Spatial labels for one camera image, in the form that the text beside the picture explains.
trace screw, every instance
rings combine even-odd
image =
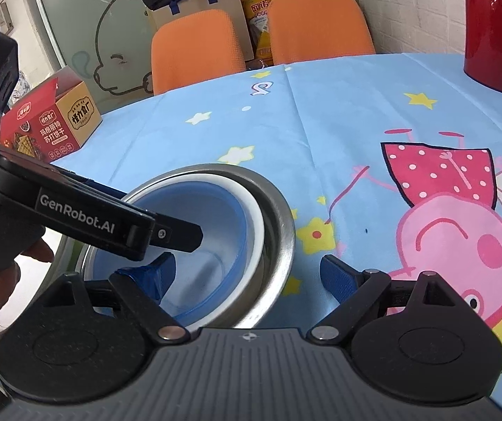
[[[158,332],[163,340],[179,340],[185,337],[186,331],[180,326],[164,326]]]
[[[312,329],[312,336],[321,341],[332,340],[339,337],[339,330],[333,326],[317,326]]]

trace yellow bag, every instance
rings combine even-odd
[[[251,39],[255,46],[255,58],[272,58],[271,36],[267,20],[267,9],[272,0],[241,0]]]

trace cartoon tablecloth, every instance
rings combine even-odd
[[[502,94],[462,60],[372,55],[208,81],[107,114],[57,164],[123,191],[198,163],[267,177],[298,246],[264,327],[307,330],[336,306],[319,278],[333,253],[395,278],[438,271],[502,342]]]

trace orange chair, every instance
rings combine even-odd
[[[230,16],[210,9],[161,27],[152,40],[154,95],[245,71]]]
[[[275,65],[375,54],[354,0],[272,0],[269,33]]]

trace white star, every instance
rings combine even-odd
[[[190,119],[185,120],[185,123],[191,123],[193,125],[196,125],[197,123],[202,122],[203,120],[208,120],[210,118],[210,114],[212,114],[212,112],[197,112]]]
[[[238,165],[242,161],[249,161],[253,159],[254,145],[248,147],[231,147],[227,154],[218,158],[218,161],[226,164]]]

